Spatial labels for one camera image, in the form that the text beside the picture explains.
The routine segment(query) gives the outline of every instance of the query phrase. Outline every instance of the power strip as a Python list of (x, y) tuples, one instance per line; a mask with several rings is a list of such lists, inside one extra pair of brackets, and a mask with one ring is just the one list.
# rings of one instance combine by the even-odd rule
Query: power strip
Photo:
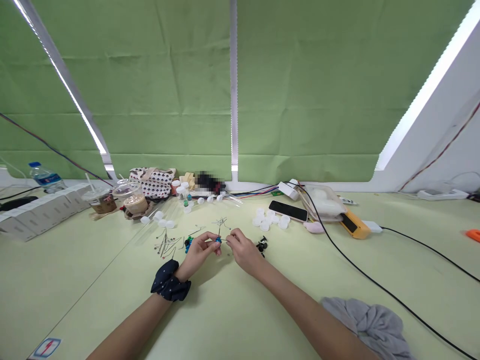
[(435, 200), (461, 200), (461, 199), (466, 199), (469, 194), (457, 190), (457, 189), (452, 189), (449, 192), (445, 193), (439, 193), (438, 191), (434, 190), (420, 190), (417, 192), (416, 196), (419, 199), (423, 200), (428, 200), (428, 201), (435, 201)]

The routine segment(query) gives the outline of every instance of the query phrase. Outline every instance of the light green desk surface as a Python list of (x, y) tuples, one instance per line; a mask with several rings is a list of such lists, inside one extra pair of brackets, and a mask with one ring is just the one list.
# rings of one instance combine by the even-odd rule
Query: light green desk surface
[[(480, 204), (469, 200), (428, 202), (399, 194), (344, 196), (359, 203), (351, 210), (363, 220), (413, 236), (480, 277), (480, 244), (462, 234), (480, 228)], [(267, 260), (314, 299), (357, 298), (382, 304), (402, 318), (403, 335), (418, 359), (464, 359), (353, 268), (325, 234), (310, 234), (294, 221), (287, 230), (272, 225), (270, 231), (262, 232), (253, 227), (256, 208), (268, 208), (271, 200), (271, 196), (251, 197), (240, 207), (229, 200), (204, 203), (183, 214), (179, 202), (171, 199), (165, 206), (169, 207), (166, 217), (178, 225), (168, 236), (183, 237), (195, 224), (216, 233), (218, 227), (211, 222), (228, 217), (227, 226), (241, 228), (254, 242), (265, 235)], [(276, 200), (291, 203), (285, 196)], [(124, 220), (121, 213), (92, 222), (88, 212), (28, 243), (0, 242), (4, 270), (0, 328), (10, 336), (0, 342), (3, 360), (24, 358), (47, 336), (62, 339), (50, 359), (84, 359), (150, 295), (155, 272), (167, 261), (154, 250), (159, 242), (155, 236), (161, 230), (148, 225), (143, 238), (131, 240), (138, 226)], [(448, 339), (480, 356), (480, 284), (395, 233), (384, 231), (356, 240), (339, 224), (329, 224), (327, 229), (340, 249), (367, 274)], [(228, 233), (223, 226), (222, 237)], [(226, 244), (222, 251), (221, 257), (209, 257), (193, 276), (187, 299), (173, 305), (142, 357), (318, 359), (275, 298), (237, 266)], [(177, 261), (184, 257), (185, 249), (175, 252)]]

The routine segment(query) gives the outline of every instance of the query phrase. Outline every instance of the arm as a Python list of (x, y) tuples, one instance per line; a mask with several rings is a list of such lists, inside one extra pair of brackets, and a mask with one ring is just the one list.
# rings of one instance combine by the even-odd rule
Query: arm
[[(220, 243), (214, 241), (216, 234), (205, 232), (193, 239), (190, 249), (175, 276), (181, 283), (186, 282), (202, 266), (208, 255), (221, 255)], [(155, 327), (169, 309), (171, 301), (159, 294), (152, 294), (132, 312), (105, 340), (90, 354), (87, 360), (133, 359), (142, 349)]]
[(340, 321), (267, 262), (254, 243), (234, 229), (226, 238), (238, 265), (262, 283), (287, 310), (324, 360), (378, 360)]

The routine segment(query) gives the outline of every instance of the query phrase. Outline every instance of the orange object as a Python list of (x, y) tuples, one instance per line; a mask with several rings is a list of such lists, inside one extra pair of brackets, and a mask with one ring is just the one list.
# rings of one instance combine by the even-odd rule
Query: orange object
[(469, 238), (472, 238), (473, 240), (480, 243), (480, 230), (478, 229), (468, 230), (465, 233), (465, 235), (467, 235)]
[(370, 235), (370, 228), (350, 210), (348, 210), (346, 213), (341, 213), (340, 216), (342, 217), (340, 224), (342, 224), (345, 230), (355, 239), (363, 240)]

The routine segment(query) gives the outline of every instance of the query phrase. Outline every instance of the pink object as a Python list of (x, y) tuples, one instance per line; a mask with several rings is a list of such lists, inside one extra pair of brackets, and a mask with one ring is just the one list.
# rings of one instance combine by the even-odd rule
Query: pink object
[(322, 234), (325, 232), (324, 227), (318, 221), (315, 222), (304, 222), (303, 226), (313, 234)]

